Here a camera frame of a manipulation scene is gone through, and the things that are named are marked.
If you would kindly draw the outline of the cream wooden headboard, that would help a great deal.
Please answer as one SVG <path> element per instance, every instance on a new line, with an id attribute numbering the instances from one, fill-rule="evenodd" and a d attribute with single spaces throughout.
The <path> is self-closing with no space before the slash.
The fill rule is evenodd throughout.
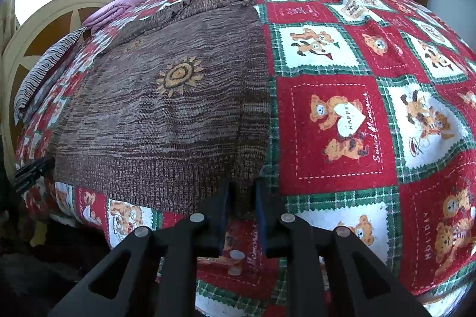
<path id="1" fill-rule="evenodd" d="M 16 124 L 13 102 L 19 86 L 43 53 L 77 30 L 92 13 L 113 0 L 53 0 L 30 16 L 11 38 L 1 59 L 1 138 L 8 175 L 15 167 L 15 147 L 23 125 Z"/>

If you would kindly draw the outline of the red white checkered bedspread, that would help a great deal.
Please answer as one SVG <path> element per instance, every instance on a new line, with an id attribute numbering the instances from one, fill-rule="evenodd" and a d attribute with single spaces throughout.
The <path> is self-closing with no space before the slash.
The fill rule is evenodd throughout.
<path id="1" fill-rule="evenodd" d="M 59 115 L 94 59 L 128 23 L 182 0 L 146 0 L 80 39 L 20 122 L 17 166 L 48 154 Z M 268 58 L 270 129 L 257 177 L 308 223 L 345 226 L 434 316 L 475 283 L 475 53 L 413 0 L 256 0 Z M 29 211 L 104 231 L 187 214 L 39 180 Z M 252 208 L 234 216 L 218 258 L 198 262 L 209 316 L 279 316 L 286 265 L 260 250 Z"/>

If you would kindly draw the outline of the pink folded blanket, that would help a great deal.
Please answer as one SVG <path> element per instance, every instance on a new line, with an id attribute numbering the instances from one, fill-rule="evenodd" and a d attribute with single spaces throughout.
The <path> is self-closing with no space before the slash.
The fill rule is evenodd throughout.
<path id="1" fill-rule="evenodd" d="M 109 22 L 118 19 L 127 11 L 140 6 L 146 0 L 114 0 L 90 15 L 83 23 L 84 28 L 95 32 Z"/>

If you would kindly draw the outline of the striped grey white cloth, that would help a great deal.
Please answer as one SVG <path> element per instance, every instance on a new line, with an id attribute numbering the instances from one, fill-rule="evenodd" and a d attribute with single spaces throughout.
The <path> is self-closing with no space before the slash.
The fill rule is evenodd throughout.
<path id="1" fill-rule="evenodd" d="M 54 74 L 54 72 L 62 65 L 73 47 L 83 38 L 87 27 L 81 27 L 69 34 L 63 36 L 34 64 L 32 69 L 22 80 L 14 99 L 14 119 L 18 123 L 24 116 L 27 105 L 33 100 L 40 90 L 41 86 Z"/>

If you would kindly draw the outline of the brown knitted sweater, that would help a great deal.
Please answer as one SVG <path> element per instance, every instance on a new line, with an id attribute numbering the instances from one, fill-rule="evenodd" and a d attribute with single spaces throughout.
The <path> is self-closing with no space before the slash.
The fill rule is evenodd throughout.
<path id="1" fill-rule="evenodd" d="M 179 214 L 227 179 L 249 211 L 270 129 L 255 1 L 182 0 L 124 26 L 59 115 L 54 179 Z"/>

